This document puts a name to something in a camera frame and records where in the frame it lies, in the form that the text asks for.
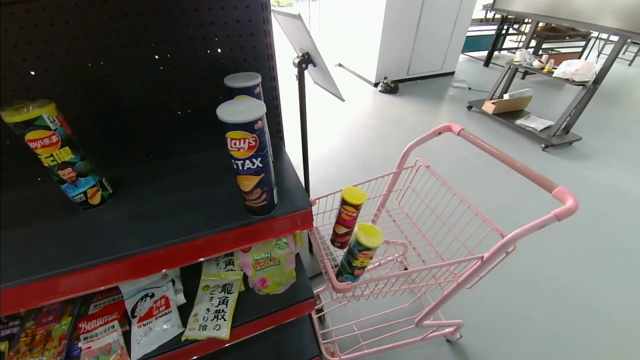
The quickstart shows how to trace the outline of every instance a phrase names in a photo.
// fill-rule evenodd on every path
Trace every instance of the lay's can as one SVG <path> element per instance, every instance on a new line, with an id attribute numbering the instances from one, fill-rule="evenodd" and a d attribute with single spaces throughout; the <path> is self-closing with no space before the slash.
<path id="1" fill-rule="evenodd" d="M 256 99 L 233 99 L 216 109 L 244 207 L 255 217 L 268 215 L 278 206 L 266 112 L 264 103 Z"/>
<path id="2" fill-rule="evenodd" d="M 229 96 L 231 99 L 258 99 L 264 102 L 262 96 L 262 76 L 257 72 L 237 72 L 225 77 L 225 86 L 229 89 Z M 264 123 L 264 126 L 269 133 L 269 126 Z M 271 138 L 267 136 L 267 142 L 269 143 L 269 150 L 273 152 L 271 148 Z"/>
<path id="3" fill-rule="evenodd" d="M 51 100 L 22 102 L 0 111 L 5 123 L 18 134 L 49 169 L 69 199 L 82 210 L 105 205 L 112 189 L 71 137 L 71 128 Z"/>

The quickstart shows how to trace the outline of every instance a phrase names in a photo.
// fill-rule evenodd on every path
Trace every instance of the pink shopping cart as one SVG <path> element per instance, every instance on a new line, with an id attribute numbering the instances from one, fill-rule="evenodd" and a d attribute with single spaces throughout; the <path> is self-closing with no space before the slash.
<path id="1" fill-rule="evenodd" d="M 420 159 L 407 163 L 416 147 L 444 133 L 498 159 L 564 206 L 506 234 L 429 165 Z M 310 236 L 326 286 L 316 291 L 313 319 L 328 359 L 355 359 L 433 338 L 460 339 L 464 322 L 445 320 L 441 308 L 491 272 L 518 240 L 578 209 L 569 190 L 455 124 L 438 126 L 409 144 L 394 171 L 354 186 L 368 196 L 358 221 L 378 225 L 385 242 L 358 282 L 338 282 L 334 269 L 344 251 L 333 248 L 329 238 L 340 191 L 314 199 Z M 363 301 L 387 310 L 366 313 Z"/>

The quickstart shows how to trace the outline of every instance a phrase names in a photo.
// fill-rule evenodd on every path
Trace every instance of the yellow lid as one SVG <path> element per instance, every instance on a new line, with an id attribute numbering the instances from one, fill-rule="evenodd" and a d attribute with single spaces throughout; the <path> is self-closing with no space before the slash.
<path id="1" fill-rule="evenodd" d="M 43 114 L 55 115 L 56 104 L 51 100 L 25 101 L 0 111 L 2 119 L 8 124 L 31 120 Z"/>
<path id="2" fill-rule="evenodd" d="M 367 200 L 367 193 L 354 186 L 342 190 L 342 198 L 354 205 L 362 205 Z"/>
<path id="3" fill-rule="evenodd" d="M 377 249 L 383 242 L 385 242 L 382 230 L 370 222 L 361 222 L 357 224 L 353 234 L 359 243 L 370 249 Z"/>

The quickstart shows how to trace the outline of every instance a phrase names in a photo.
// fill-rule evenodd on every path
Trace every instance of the cart handle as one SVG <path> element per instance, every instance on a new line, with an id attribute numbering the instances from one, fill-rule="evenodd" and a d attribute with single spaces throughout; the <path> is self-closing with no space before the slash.
<path id="1" fill-rule="evenodd" d="M 414 141 L 412 141 L 404 149 L 404 151 L 402 152 L 402 155 L 400 155 L 400 160 L 398 161 L 398 164 L 396 165 L 396 170 L 399 170 L 399 169 L 403 168 L 406 165 L 406 162 L 407 162 L 407 160 L 409 158 L 409 155 L 411 155 L 411 153 L 413 152 L 413 150 L 415 150 L 416 147 L 418 147 L 418 146 L 420 146 L 420 145 L 422 145 L 422 144 L 424 144 L 424 143 L 426 143 L 426 142 L 428 142 L 428 141 L 430 141 L 430 140 L 432 140 L 432 139 L 434 139 L 434 138 L 436 138 L 436 137 L 438 137 L 438 136 L 440 136 L 440 135 L 442 135 L 444 133 L 454 133 L 458 137 L 468 141 L 473 146 L 475 146 L 478 149 L 484 151 L 485 153 L 493 156 L 495 159 L 497 159 L 501 163 L 507 165 L 509 168 L 512 168 L 518 174 L 526 177 L 532 183 L 534 183 L 534 184 L 538 185 L 539 187 L 543 188 L 546 192 L 550 193 L 551 196 L 553 196 L 553 198 L 555 198 L 559 202 L 562 202 L 564 204 L 564 206 L 562 206 L 559 209 L 555 209 L 555 210 L 551 211 L 556 216 L 558 221 L 562 221 L 562 220 L 572 216 L 578 210 L 578 200 L 576 200 L 575 196 L 573 196 L 573 194 L 571 193 L 571 191 L 569 191 L 569 189 L 567 189 L 567 188 L 565 188 L 563 186 L 558 186 L 553 181 L 551 181 L 549 178 L 547 178 L 544 175 L 538 173 L 537 171 L 533 170 L 532 168 L 528 167 L 527 165 L 524 165 L 523 163 L 521 163 L 518 160 L 512 158 L 511 156 L 505 154 L 504 152 L 496 149 L 493 145 L 491 145 L 491 144 L 487 143 L 486 141 L 480 139 L 476 135 L 473 135 L 472 133 L 470 133 L 467 130 L 465 130 L 464 127 L 461 127 L 460 125 L 457 125 L 457 124 L 442 124 L 442 125 L 434 128 L 430 132 L 422 135 L 418 139 L 415 139 Z M 390 183 L 388 185 L 390 187 L 395 186 L 395 182 L 394 182 L 393 178 L 390 180 Z M 384 204 L 380 204 L 378 206 L 378 209 L 381 209 L 383 207 L 384 207 Z"/>

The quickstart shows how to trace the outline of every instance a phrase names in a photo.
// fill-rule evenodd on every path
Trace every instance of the red shelf edge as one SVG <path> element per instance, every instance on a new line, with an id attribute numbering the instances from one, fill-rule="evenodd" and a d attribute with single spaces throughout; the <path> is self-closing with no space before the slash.
<path id="1" fill-rule="evenodd" d="M 130 258 L 0 291 L 5 316 L 157 274 L 313 227 L 311 208 Z"/>
<path id="2" fill-rule="evenodd" d="M 301 316 L 310 314 L 316 308 L 314 299 L 305 300 L 299 304 L 288 307 L 287 309 L 278 311 L 256 321 L 246 323 L 231 330 L 228 341 L 219 339 L 200 340 L 192 345 L 179 348 L 164 355 L 155 357 L 157 360 L 174 360 L 174 359 L 194 359 L 196 357 L 210 354 L 227 345 L 249 338 L 259 332 L 269 330 L 285 322 L 297 319 Z"/>

